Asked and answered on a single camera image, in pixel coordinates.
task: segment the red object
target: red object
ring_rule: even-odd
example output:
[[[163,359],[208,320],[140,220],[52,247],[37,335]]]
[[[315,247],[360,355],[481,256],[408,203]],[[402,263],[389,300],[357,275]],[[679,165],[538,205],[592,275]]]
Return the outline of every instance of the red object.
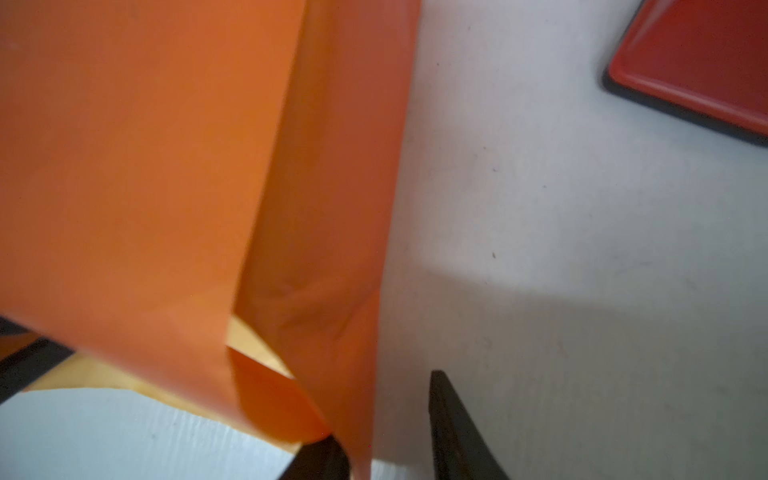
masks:
[[[698,123],[723,130],[716,125],[723,121],[766,137],[768,2],[646,0],[607,76],[620,87],[702,114],[687,116]],[[669,105],[647,103],[670,111]]]

